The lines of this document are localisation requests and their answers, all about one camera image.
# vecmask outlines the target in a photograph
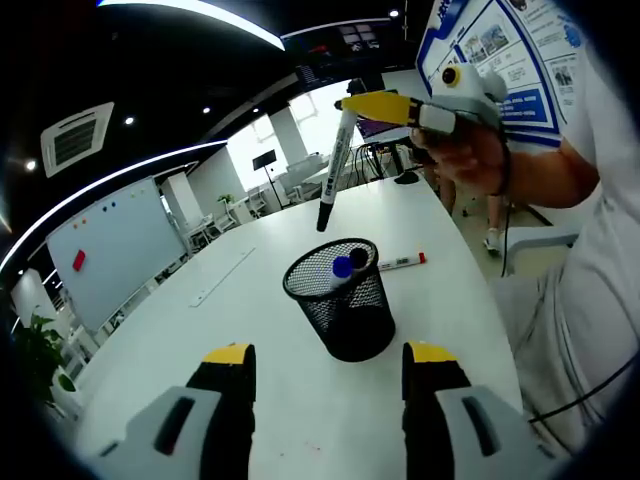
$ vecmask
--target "ceiling light strip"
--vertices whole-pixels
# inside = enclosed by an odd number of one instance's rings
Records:
[[[286,39],[289,37],[293,37],[294,35],[299,35],[301,33],[313,32],[314,30],[320,30],[321,28],[328,27],[339,27],[340,25],[352,25],[354,23],[374,23],[374,22],[390,22],[391,19],[388,17],[381,18],[361,18],[356,20],[344,20],[342,22],[334,22],[334,23],[325,23],[324,25],[316,25],[315,27],[305,28],[303,30],[298,30],[296,32],[287,33],[282,35],[280,38]]]
[[[234,27],[255,35],[274,47],[284,51],[282,41],[273,33],[269,33],[255,23],[245,20],[235,13],[228,12],[220,7],[216,7],[215,5],[211,5],[210,3],[198,0],[103,0],[98,4],[99,7],[106,7],[109,5],[159,5],[199,13],[201,15],[220,20],[221,22],[228,23],[229,25],[233,25]]]
[[[67,197],[66,199],[61,201],[58,205],[56,205],[51,210],[49,210],[47,213],[45,213],[42,217],[40,217],[38,220],[36,220],[36,222],[33,225],[31,225],[29,227],[29,229],[16,241],[16,243],[13,244],[11,249],[9,249],[9,252],[2,259],[2,263],[0,263],[0,272],[2,272],[4,267],[7,265],[7,262],[11,259],[11,257],[13,257],[13,255],[16,253],[18,248],[20,248],[20,246],[25,242],[25,240],[27,238],[29,238],[31,236],[31,234],[33,232],[35,232],[35,230],[40,225],[42,225],[44,222],[46,222],[47,219],[49,219],[56,212],[60,211],[64,207],[66,207],[71,202],[73,202],[76,198],[84,195],[89,190],[92,190],[92,189],[96,188],[97,186],[108,182],[109,180],[112,180],[112,179],[114,179],[116,177],[119,177],[120,175],[123,175],[123,174],[125,174],[127,172],[130,172],[131,170],[135,170],[136,168],[144,167],[145,165],[149,165],[150,163],[157,162],[158,160],[164,160],[165,158],[173,157],[174,155],[180,155],[182,153],[191,152],[193,150],[199,150],[201,148],[211,147],[213,145],[223,145],[223,144],[226,144],[226,143],[227,143],[226,140],[219,140],[219,141],[216,141],[216,142],[203,143],[203,144],[200,144],[200,145],[193,145],[191,147],[181,148],[180,150],[175,150],[175,151],[169,152],[169,153],[163,153],[162,155],[158,155],[157,157],[149,158],[148,160],[143,160],[142,162],[138,162],[138,163],[134,163],[133,165],[129,165],[128,167],[125,167],[122,170],[118,170],[117,172],[113,172],[112,174],[107,175],[106,177],[103,177],[100,180],[96,180],[95,182],[93,182],[90,185],[87,185],[83,189],[78,190],[76,193],[74,193],[70,197]]]

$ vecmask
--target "camera lens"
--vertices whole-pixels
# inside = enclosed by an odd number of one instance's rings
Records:
[[[451,85],[456,81],[457,72],[454,68],[445,68],[444,72],[442,72],[442,81],[447,85]]]

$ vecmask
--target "informational poster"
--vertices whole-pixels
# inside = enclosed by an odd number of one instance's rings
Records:
[[[529,54],[518,29],[497,1],[490,1],[458,38],[467,62],[480,75],[494,70],[509,91],[500,105],[505,127],[554,131],[548,93],[535,59]]]
[[[582,34],[575,23],[550,0],[508,0],[540,55],[560,115],[566,122],[575,103],[576,68]]]
[[[507,132],[547,145],[575,106],[582,38],[553,0],[436,0],[417,66],[426,83],[455,62],[495,71]]]

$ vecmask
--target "air conditioning vent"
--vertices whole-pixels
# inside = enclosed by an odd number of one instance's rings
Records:
[[[47,177],[102,149],[113,102],[65,118],[40,136]]]

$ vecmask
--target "bright window light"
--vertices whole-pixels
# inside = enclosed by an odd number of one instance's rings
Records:
[[[47,278],[45,278],[45,279],[44,279],[44,281],[42,282],[42,284],[44,285],[44,284],[45,284],[45,283],[47,283],[49,280],[51,280],[51,277],[53,277],[57,272],[58,272],[58,269],[57,269],[57,268],[54,268],[54,269],[53,269],[53,272],[51,272],[51,273],[49,274],[49,276],[48,276]]]
[[[234,13],[227,12],[220,7],[206,2],[200,2],[198,0],[103,0],[98,4],[99,7],[106,7],[108,5],[160,5],[188,10],[233,25],[284,51],[282,41],[273,33],[267,32],[264,28]]]
[[[349,80],[344,82],[326,85],[309,93],[304,93],[289,102],[293,118],[298,125],[302,142],[307,148],[307,152],[318,152],[322,155],[331,155],[333,145],[336,141],[338,127],[340,125],[339,110],[336,110],[334,104],[337,100],[348,97],[347,87]],[[314,107],[314,113],[307,115],[309,105]],[[362,145],[364,140],[360,131],[355,128],[353,130],[352,147]]]
[[[262,129],[259,132],[257,126],[260,124]],[[266,137],[260,136],[261,133],[265,134],[268,131],[271,131],[270,135]],[[231,136],[227,150],[245,191],[264,185],[269,181],[263,168],[258,171],[253,170],[253,159],[263,153],[267,153],[269,150],[275,150],[276,152],[276,161],[268,167],[269,174],[275,177],[287,171],[287,160],[282,147],[280,147],[278,137],[273,131],[271,120],[267,115],[263,115]]]
[[[114,178],[119,177],[120,175],[128,173],[128,172],[130,172],[132,170],[135,170],[136,168],[144,167],[145,165],[149,165],[150,163],[154,163],[154,162],[157,162],[159,160],[164,160],[165,158],[173,157],[174,155],[180,155],[182,153],[191,152],[193,150],[199,150],[201,148],[211,147],[213,145],[223,145],[223,144],[226,144],[226,143],[227,143],[226,140],[219,140],[219,141],[216,141],[216,142],[203,143],[201,145],[193,145],[191,147],[181,148],[180,150],[175,150],[175,151],[169,152],[169,153],[163,153],[162,155],[158,155],[157,157],[149,158],[148,160],[143,160],[142,162],[138,162],[138,163],[134,163],[133,165],[129,165],[128,167],[125,167],[122,170],[118,170],[117,172],[113,172],[113,173],[107,175],[106,177],[103,177],[100,180],[96,180],[92,184],[87,185],[83,189],[78,190],[76,193],[74,193],[70,197],[67,197],[66,199],[64,199],[62,202],[57,204],[55,207],[53,207],[51,210],[49,210],[47,213],[45,213],[42,217],[40,217],[38,220],[36,220],[36,222],[33,225],[31,225],[26,232],[24,232],[22,234],[22,236],[16,241],[16,243],[13,244],[13,246],[9,249],[9,251],[7,252],[5,257],[2,259],[2,263],[0,263],[0,272],[2,272],[2,269],[7,265],[7,262],[18,251],[18,249],[25,242],[25,240],[27,238],[29,238],[29,236],[31,236],[31,234],[33,232],[35,232],[35,230],[40,225],[42,225],[44,222],[46,222],[47,219],[49,219],[56,212],[60,211],[62,208],[66,207],[71,202],[73,202],[76,198],[84,195],[88,191],[93,190],[97,186],[102,185],[103,183],[106,183],[109,180],[113,180]]]

